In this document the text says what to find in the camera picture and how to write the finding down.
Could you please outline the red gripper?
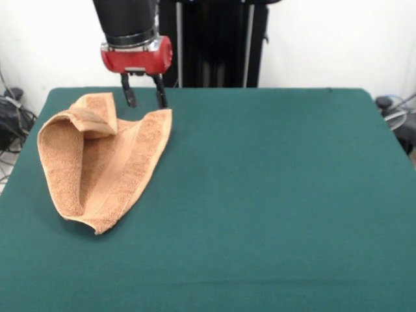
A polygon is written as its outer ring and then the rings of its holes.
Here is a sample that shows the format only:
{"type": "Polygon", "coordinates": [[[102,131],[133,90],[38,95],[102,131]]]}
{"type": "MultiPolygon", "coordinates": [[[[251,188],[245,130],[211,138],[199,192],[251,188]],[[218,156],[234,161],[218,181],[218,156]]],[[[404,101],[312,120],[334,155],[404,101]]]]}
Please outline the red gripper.
{"type": "Polygon", "coordinates": [[[169,37],[158,36],[149,44],[128,49],[118,49],[102,43],[100,52],[105,67],[110,72],[120,73],[123,93],[129,107],[137,106],[137,99],[134,90],[130,87],[128,74],[136,72],[152,75],[159,108],[168,107],[160,74],[164,74],[172,64],[172,43],[169,37]]]}

